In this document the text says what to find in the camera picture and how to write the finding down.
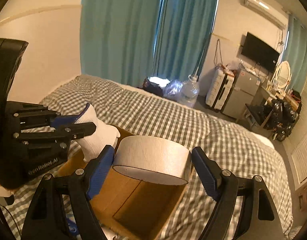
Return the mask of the white blue-cuffed sock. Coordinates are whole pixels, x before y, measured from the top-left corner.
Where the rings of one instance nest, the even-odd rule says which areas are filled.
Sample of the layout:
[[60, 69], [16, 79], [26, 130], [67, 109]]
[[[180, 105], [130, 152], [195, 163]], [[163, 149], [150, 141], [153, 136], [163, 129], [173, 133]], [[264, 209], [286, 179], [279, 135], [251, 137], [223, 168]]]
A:
[[77, 140], [83, 151], [85, 163], [96, 159], [106, 145], [111, 145], [115, 148], [118, 139], [121, 137], [120, 132], [115, 126], [107, 125], [97, 118], [96, 111], [89, 102], [73, 123], [84, 124], [88, 122], [96, 125], [95, 132], [92, 135]]

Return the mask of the white tape roll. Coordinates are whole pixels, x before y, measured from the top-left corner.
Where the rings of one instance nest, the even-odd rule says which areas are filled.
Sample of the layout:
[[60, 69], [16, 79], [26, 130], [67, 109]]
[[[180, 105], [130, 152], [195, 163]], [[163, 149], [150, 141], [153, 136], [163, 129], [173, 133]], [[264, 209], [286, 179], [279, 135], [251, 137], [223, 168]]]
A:
[[185, 185], [191, 174], [191, 156], [183, 145], [153, 136], [124, 138], [113, 169], [130, 178], [162, 185]]

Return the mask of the grey checkered bed duvet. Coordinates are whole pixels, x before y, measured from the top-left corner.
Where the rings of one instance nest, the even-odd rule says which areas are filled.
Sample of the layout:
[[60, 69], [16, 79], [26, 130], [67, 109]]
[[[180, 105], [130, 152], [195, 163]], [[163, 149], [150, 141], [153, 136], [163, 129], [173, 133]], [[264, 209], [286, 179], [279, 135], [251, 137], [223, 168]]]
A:
[[[277, 209], [284, 234], [282, 239], [289, 239], [293, 226], [292, 200], [283, 158], [253, 133], [234, 122], [88, 75], [77, 76], [40, 103], [63, 115], [75, 115], [87, 102], [107, 124], [135, 135], [169, 139], [189, 150], [200, 146], [209, 159], [237, 177], [260, 175]], [[41, 176], [16, 190], [14, 204], [7, 207], [19, 229], [23, 227], [40, 180]], [[158, 239], [198, 239], [201, 235], [215, 202], [206, 195], [195, 170], [187, 186]]]

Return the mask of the brown cardboard box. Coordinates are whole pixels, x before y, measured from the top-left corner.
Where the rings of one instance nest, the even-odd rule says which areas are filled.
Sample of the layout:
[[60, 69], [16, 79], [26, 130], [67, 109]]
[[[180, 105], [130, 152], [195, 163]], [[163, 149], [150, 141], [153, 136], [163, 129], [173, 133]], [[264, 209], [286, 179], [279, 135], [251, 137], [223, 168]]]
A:
[[[120, 142], [130, 132], [118, 128]], [[100, 222], [128, 239], [158, 239], [177, 208], [187, 185], [148, 183], [124, 176], [113, 167], [91, 200], [92, 209]]]

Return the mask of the dark bag by bed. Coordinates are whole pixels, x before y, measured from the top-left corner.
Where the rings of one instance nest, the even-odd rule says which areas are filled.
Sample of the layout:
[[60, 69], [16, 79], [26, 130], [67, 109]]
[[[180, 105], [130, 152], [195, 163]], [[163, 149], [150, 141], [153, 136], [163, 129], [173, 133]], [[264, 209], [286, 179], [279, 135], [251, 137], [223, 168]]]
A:
[[151, 94], [163, 97], [163, 90], [168, 83], [170, 83], [168, 79], [162, 79], [156, 76], [146, 77], [143, 81], [142, 89]]

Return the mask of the black garbage bags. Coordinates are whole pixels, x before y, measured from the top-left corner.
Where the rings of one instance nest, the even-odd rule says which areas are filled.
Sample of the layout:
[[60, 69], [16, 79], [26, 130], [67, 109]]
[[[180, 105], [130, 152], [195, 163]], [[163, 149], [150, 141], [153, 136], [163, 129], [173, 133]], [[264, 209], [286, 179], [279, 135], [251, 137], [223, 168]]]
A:
[[279, 142], [284, 141], [290, 136], [292, 129], [299, 120], [299, 115], [302, 107], [301, 95], [293, 90], [291, 99], [298, 103], [298, 108], [293, 109], [291, 102], [286, 98], [283, 100], [277, 98], [271, 101], [271, 104], [265, 107], [265, 110], [271, 112], [269, 120], [265, 124], [265, 129], [270, 130], [272, 139]]

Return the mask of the clear plastic bag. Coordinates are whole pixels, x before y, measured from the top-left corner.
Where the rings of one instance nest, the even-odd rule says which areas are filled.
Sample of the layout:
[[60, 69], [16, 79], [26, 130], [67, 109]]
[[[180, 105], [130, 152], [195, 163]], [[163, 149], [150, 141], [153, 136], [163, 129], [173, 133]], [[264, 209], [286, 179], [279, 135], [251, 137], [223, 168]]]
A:
[[172, 101], [177, 101], [183, 83], [179, 80], [170, 81], [163, 89], [163, 97]]

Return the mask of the teal window curtain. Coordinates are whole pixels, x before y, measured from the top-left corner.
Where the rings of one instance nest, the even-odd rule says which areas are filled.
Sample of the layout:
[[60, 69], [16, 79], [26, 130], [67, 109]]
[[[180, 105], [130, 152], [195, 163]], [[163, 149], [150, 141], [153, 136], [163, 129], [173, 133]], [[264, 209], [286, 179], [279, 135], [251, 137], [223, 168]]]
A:
[[139, 86], [200, 74], [218, 0], [81, 0], [83, 74]]
[[307, 79], [307, 28], [293, 15], [289, 15], [285, 50], [282, 56], [291, 70], [289, 89], [302, 92]]

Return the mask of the clear water jug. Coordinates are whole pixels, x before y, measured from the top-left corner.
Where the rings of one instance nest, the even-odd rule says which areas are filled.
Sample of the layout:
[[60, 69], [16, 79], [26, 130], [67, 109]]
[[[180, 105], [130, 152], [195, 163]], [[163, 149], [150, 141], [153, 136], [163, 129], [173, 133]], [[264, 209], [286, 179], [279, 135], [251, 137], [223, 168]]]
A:
[[187, 107], [193, 108], [200, 92], [198, 76], [189, 75], [188, 80], [183, 83], [179, 92], [177, 102]]

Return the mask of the grey mini fridge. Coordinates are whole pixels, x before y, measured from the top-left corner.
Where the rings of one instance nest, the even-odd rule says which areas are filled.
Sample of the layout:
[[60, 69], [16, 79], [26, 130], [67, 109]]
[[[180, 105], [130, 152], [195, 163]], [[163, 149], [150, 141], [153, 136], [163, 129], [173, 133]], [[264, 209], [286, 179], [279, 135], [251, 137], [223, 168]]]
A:
[[234, 119], [240, 117], [245, 109], [245, 104], [252, 102], [260, 82], [261, 80], [254, 74], [244, 69], [239, 69], [222, 108], [222, 113]]

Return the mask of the white suitcase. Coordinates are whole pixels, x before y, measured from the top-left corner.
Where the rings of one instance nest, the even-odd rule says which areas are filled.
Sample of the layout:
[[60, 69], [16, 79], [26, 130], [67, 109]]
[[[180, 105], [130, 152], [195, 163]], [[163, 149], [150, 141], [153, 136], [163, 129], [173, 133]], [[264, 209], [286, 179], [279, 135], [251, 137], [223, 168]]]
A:
[[234, 82], [234, 73], [223, 67], [216, 67], [205, 103], [208, 107], [221, 110]]

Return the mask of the white oval vanity mirror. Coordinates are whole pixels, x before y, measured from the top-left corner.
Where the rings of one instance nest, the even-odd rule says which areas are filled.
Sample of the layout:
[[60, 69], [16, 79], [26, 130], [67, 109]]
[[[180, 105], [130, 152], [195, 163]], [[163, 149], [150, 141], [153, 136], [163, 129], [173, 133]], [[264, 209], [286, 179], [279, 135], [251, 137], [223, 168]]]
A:
[[272, 85], [275, 89], [286, 89], [291, 81], [292, 73], [288, 61], [282, 61], [275, 69]]

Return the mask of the teal right window curtain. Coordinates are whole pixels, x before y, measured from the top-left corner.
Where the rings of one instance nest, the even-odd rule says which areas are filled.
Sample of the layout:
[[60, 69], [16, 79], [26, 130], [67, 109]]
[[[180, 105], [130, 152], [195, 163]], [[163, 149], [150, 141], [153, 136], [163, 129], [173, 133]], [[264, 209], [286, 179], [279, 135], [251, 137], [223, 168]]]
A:
[[293, 15], [289, 15], [285, 50], [282, 56], [291, 70], [289, 89], [302, 92], [307, 79], [307, 28]]

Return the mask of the white air conditioner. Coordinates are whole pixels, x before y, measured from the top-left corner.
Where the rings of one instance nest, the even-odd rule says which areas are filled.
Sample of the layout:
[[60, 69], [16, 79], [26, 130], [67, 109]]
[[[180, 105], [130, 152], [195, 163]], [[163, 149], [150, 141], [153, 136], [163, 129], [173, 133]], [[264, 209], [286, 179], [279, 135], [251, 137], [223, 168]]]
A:
[[287, 28], [288, 18], [262, 0], [244, 0], [244, 5], [257, 11], [258, 14], [270, 20], [279, 29]]

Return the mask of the black wall television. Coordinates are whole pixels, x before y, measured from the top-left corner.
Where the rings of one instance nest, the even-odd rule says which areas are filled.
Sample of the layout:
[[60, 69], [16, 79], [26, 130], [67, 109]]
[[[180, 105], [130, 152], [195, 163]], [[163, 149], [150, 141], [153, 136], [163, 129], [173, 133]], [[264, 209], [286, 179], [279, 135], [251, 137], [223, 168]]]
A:
[[250, 32], [246, 35], [241, 54], [270, 73], [274, 72], [280, 55], [278, 51]]

